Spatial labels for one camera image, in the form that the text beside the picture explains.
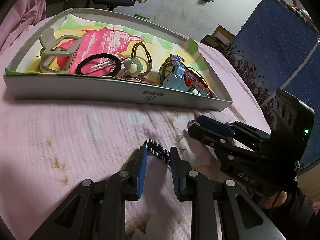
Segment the white cardboard box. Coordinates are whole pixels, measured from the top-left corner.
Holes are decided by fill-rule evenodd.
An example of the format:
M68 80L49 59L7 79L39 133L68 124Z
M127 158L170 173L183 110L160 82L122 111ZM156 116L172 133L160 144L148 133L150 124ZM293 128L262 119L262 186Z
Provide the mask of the white cardboard box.
M39 37L43 30L52 27L55 31L68 15L114 25L123 25L167 41L183 44L186 39L156 24L115 12L71 8L56 16L37 30L14 56L4 74L4 81L15 99L79 99L143 103L163 106L178 106L222 111L231 105L232 99L214 70L208 65L219 99L182 92L161 86L118 80L112 77L99 78L69 74L30 74L15 72L19 66L29 64L39 52Z

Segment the pink blanket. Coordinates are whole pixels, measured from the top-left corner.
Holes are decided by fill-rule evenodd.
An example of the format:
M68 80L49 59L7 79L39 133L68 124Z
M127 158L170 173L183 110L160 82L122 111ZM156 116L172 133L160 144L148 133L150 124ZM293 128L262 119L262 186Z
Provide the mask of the pink blanket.
M19 37L0 56L2 71L44 22ZM222 112L91 101L14 101L0 79L0 215L17 240L29 239L83 179L99 181L121 170L146 139L169 149L210 179L224 181L213 150L186 133L201 114L239 120L270 132L254 97L218 51L199 50L234 103ZM169 168L148 157L140 201L126 203L126 235L136 239L190 239L191 203L174 194Z
M0 54L23 32L46 18L45 0L17 0L0 26Z

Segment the pink painted paper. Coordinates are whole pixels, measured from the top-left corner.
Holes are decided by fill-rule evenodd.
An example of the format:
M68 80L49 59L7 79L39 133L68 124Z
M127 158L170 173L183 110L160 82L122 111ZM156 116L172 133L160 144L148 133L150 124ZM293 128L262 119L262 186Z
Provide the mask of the pink painted paper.
M72 62L72 65L69 69L69 74L75 74L76 73L76 67L79 65L80 62L82 62L84 59L90 57L94 54L99 53L108 53L108 54L116 54L117 52L121 53L128 49L128 45L131 41L142 41L143 39L130 35L123 31L118 30L110 30L107 27L104 27L98 31L96 30L84 30L87 32L82 36L83 41L81 42L76 58ZM60 46L68 49L71 47L71 45L75 42L75 40L67 41ZM57 63L60 69L63 68L63 66L66 63L66 57L58 57ZM109 74L113 69L111 67L103 68L100 70L97 70L92 73L88 73L88 70L91 66L102 63L106 61L106 58L100 58L95 59L86 64L81 72L86 75L91 76L105 76Z

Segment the black sleeve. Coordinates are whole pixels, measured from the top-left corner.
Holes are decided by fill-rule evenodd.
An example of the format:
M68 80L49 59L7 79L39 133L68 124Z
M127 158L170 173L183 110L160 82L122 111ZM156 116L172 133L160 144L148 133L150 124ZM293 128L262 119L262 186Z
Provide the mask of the black sleeve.
M320 216L298 187L283 205L263 211L287 240L320 239Z

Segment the white wall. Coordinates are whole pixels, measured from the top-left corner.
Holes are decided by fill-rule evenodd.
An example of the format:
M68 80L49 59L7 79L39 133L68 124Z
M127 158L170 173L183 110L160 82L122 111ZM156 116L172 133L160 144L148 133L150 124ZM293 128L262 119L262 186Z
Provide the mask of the white wall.
M218 24L236 35L261 0L148 0L134 7L118 7L116 12L148 14L152 22L200 41Z

